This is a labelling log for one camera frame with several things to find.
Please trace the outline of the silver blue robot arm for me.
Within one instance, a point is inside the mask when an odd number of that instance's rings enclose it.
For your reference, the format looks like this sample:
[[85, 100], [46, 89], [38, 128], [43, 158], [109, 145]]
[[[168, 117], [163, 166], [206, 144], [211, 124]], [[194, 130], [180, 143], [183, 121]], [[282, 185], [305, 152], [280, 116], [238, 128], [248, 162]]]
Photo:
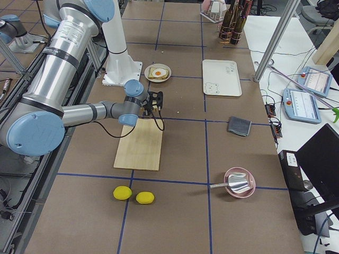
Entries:
[[123, 37], [117, 1], [47, 1], [44, 20], [56, 33], [42, 51], [43, 62], [27, 90], [1, 114], [1, 145], [25, 156], [56, 149], [65, 128], [105, 118], [135, 126], [140, 110], [151, 113], [154, 99], [139, 81], [126, 82], [122, 103], [63, 106], [64, 98], [92, 37], [104, 31]]
[[15, 38], [25, 36], [27, 33], [17, 15], [8, 14], [1, 16], [1, 39], [4, 43], [9, 44]]

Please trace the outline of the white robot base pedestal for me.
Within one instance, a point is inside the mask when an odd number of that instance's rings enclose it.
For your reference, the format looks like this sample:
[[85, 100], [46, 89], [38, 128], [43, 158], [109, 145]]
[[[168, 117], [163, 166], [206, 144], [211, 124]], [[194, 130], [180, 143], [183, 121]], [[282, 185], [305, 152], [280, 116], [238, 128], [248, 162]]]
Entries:
[[131, 79], [139, 80], [142, 62], [133, 61], [128, 54], [119, 4], [116, 0], [114, 0], [113, 3], [113, 19], [102, 25], [109, 51], [103, 85], [124, 86], [125, 83]]

